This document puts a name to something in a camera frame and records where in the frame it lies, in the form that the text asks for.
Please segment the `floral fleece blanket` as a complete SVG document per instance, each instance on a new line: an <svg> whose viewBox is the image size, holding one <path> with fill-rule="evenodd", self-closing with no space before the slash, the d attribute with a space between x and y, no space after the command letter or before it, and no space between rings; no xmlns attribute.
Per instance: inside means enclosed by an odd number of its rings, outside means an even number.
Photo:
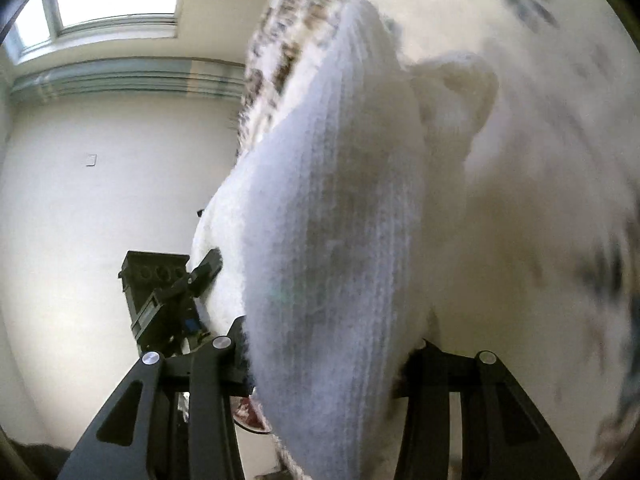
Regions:
<svg viewBox="0 0 640 480"><path fill-rule="evenodd" d="M268 1L241 157L303 99L349 1ZM606 0L366 1L401 67L469 52L498 80L462 218L426 270L421 342L495 351L579 477L602 479L639 420L637 46Z"/></svg>

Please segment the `window with white frame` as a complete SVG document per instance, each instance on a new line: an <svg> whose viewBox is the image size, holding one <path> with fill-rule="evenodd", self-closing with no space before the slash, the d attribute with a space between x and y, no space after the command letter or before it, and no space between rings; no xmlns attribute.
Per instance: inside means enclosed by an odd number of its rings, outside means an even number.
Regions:
<svg viewBox="0 0 640 480"><path fill-rule="evenodd" d="M2 48L14 64L82 44L174 38L180 0L27 0Z"/></svg>

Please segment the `white wall switch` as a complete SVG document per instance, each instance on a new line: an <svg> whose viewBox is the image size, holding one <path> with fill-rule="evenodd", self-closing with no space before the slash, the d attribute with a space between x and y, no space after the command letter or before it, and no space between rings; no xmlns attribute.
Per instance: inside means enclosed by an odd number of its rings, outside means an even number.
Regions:
<svg viewBox="0 0 640 480"><path fill-rule="evenodd" d="M89 154L86 157L86 166L87 167L94 167L96 166L96 162L98 161L98 155L97 154Z"/></svg>

